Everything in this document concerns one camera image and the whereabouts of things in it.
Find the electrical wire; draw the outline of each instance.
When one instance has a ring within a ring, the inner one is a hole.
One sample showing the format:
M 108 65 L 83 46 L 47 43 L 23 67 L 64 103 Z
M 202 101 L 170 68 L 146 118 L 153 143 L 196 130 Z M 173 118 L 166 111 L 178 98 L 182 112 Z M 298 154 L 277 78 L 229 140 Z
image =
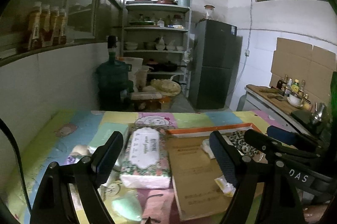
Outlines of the electrical wire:
M 252 32 L 252 27 L 253 27 L 253 0 L 250 0 L 250 10 L 249 10 L 249 15 L 250 15 L 250 27 L 249 27 L 249 35 L 248 35 L 248 42 L 247 42 L 247 48 L 246 50 L 249 50 L 249 45 L 250 45 L 250 36 L 251 36 L 251 32 Z M 243 67 L 241 70 L 240 75 L 237 77 L 235 83 L 234 83 L 234 88 L 228 93 L 228 94 L 232 94 L 234 93 L 234 91 L 236 90 L 238 83 L 242 77 L 243 71 L 246 67 L 246 63 L 247 63 L 247 57 L 245 57 L 245 62 L 243 63 Z
M 28 197 L 28 192 L 26 188 L 26 183 L 25 183 L 25 178 L 23 174 L 23 169 L 22 169 L 22 162 L 21 162 L 21 156 L 20 156 L 20 150 L 19 147 L 17 146 L 16 140 L 11 132 L 11 130 L 7 127 L 7 125 L 4 123 L 2 119 L 0 119 L 0 130 L 5 134 L 7 139 L 9 140 L 10 144 L 13 147 L 15 158 L 16 158 L 16 163 L 17 166 L 19 167 L 19 174 L 20 174 L 20 180 L 21 180 L 21 186 L 23 190 L 23 194 L 25 196 L 25 200 L 27 203 L 27 207 L 29 210 L 29 213 L 32 213 L 32 207 L 30 205 L 29 197 Z

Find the tiled wall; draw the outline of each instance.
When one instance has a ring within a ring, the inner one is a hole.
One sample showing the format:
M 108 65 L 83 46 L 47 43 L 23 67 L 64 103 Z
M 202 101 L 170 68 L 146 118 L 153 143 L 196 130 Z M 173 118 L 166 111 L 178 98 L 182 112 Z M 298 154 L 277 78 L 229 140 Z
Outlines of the tiled wall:
M 97 110 L 94 71 L 108 59 L 107 44 L 51 50 L 0 67 L 0 117 L 21 151 L 59 109 Z M 0 133 L 0 190 L 15 164 Z
M 238 81 L 245 62 L 245 49 L 248 44 L 248 36 L 249 30 L 238 29 L 237 37 L 240 42 L 242 39 L 242 49 L 239 64 L 235 68 L 235 72 L 237 71 L 237 73 L 232 75 L 230 91 L 233 90 L 234 83 L 237 83 L 237 86 L 235 91 L 229 94 L 226 101 L 226 105 L 233 111 L 236 111 L 240 97 L 246 93 L 244 87 L 247 84 L 269 86 L 272 75 L 270 69 L 273 61 L 273 53 L 274 50 L 276 50 L 277 37 L 316 45 L 337 54 L 337 45 L 327 41 L 282 31 L 252 30 L 249 45 L 250 54 L 249 57 L 247 57 L 242 76 Z

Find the refrigerator door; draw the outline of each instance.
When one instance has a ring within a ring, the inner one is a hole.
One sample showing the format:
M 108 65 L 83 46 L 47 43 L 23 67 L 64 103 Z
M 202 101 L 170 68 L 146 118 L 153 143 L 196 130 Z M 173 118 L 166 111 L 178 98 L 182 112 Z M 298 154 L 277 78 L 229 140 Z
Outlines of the refrigerator door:
M 203 66 L 232 68 L 237 58 L 235 26 L 213 20 L 206 20 Z
M 221 109 L 225 106 L 231 69 L 203 66 L 198 92 L 197 109 Z

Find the shelf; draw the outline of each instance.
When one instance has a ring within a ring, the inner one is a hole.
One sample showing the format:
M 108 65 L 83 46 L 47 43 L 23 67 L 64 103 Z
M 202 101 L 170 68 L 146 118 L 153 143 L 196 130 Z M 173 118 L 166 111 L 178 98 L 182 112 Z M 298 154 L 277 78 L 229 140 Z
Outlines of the shelf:
M 185 75 L 184 71 L 177 70 L 174 72 L 166 72 L 166 71 L 157 71 L 157 72 L 148 72 L 148 74 L 160 74 L 160 75 Z
M 172 28 L 172 27 L 124 27 L 126 31 L 134 30 L 158 30 L 158 31 L 177 31 L 177 32 L 188 32 L 188 29 Z
M 161 52 L 161 53 L 182 53 L 184 54 L 185 51 L 180 50 L 146 50 L 146 49 L 135 49 L 135 50 L 123 50 L 123 52 Z
M 125 8 L 129 11 L 167 11 L 178 13 L 186 13 L 191 10 L 189 7 L 167 4 L 127 4 Z
M 91 8 L 86 8 L 86 9 L 82 9 L 80 11 L 74 11 L 74 12 L 70 12 L 69 15 L 73 15 L 73 14 L 76 14 L 76 13 L 81 13 L 81 12 L 85 12 L 85 11 L 90 11 Z

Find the label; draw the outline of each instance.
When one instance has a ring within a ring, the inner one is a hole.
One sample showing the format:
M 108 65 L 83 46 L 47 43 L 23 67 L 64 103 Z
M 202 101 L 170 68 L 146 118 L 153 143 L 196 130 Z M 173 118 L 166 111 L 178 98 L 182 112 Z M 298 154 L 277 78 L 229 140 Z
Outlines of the label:
M 141 128 L 132 137 L 129 161 L 141 169 L 156 165 L 159 161 L 159 132 L 152 128 Z

